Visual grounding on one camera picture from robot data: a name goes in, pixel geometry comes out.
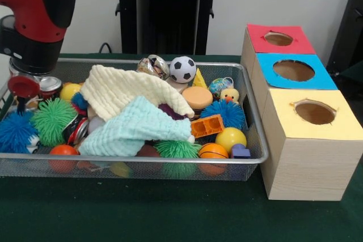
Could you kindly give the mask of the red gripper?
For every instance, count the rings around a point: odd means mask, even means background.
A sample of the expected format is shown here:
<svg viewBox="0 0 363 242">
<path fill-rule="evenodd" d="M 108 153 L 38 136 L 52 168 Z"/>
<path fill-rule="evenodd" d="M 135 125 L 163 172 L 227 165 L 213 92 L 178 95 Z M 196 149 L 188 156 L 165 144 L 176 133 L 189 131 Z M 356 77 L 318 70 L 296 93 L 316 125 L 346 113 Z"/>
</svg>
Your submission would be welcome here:
<svg viewBox="0 0 363 242">
<path fill-rule="evenodd" d="M 17 96 L 17 114 L 22 115 L 26 111 L 27 98 L 33 98 L 39 94 L 39 82 L 28 75 L 11 77 L 8 81 L 8 89 Z"/>
</svg>

